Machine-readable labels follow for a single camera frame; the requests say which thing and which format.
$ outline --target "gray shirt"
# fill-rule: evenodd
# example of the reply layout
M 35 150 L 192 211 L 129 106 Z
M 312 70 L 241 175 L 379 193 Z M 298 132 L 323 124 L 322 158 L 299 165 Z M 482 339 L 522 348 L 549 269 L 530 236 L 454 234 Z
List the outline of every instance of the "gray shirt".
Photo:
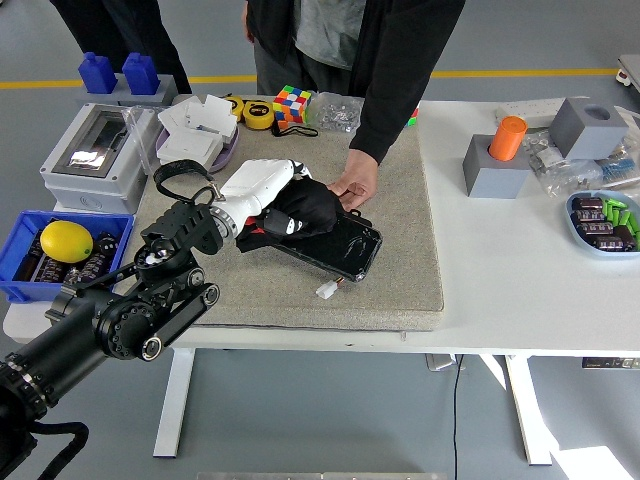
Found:
M 351 70 L 366 0 L 295 0 L 296 48 L 317 62 Z

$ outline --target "lemon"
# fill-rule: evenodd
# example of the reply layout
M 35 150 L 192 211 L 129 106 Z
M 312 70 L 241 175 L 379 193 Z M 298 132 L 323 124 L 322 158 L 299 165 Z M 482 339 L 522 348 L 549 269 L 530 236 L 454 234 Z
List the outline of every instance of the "lemon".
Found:
M 54 260 L 77 263 L 85 260 L 93 250 L 93 238 L 82 225 L 66 220 L 56 220 L 40 234 L 44 253 Z

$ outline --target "orange cup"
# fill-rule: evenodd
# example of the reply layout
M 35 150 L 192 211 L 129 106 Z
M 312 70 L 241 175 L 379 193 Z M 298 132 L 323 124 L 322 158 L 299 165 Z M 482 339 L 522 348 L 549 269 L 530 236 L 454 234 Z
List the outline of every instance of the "orange cup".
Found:
M 527 122 L 520 117 L 504 117 L 489 146 L 489 155 L 501 162 L 513 160 L 527 133 Z

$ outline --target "black jacket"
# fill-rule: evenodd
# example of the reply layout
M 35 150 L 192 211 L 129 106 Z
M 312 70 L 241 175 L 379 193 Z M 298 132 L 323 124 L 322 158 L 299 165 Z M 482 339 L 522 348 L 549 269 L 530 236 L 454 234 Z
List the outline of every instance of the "black jacket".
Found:
M 465 0 L 369 0 L 349 94 L 364 97 L 350 148 L 378 163 L 417 107 Z M 249 31 L 275 59 L 293 47 L 293 1 L 249 0 Z

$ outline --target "white table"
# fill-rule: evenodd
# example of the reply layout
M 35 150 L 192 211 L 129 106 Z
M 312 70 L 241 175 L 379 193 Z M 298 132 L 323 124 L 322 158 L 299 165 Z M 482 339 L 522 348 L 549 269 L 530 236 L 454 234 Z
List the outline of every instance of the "white table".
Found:
M 505 355 L 530 464 L 550 464 L 527 359 L 640 357 L 634 296 L 638 260 L 577 248 L 530 175 L 515 200 L 470 199 L 462 159 L 473 134 L 494 134 L 497 104 L 422 102 L 419 129 L 444 292 L 432 332 L 352 332 L 194 326 L 177 340 L 156 456 L 175 456 L 197 348 Z M 398 192 L 410 195 L 411 192 Z M 12 306 L 5 332 L 28 341 L 48 327 L 47 305 Z

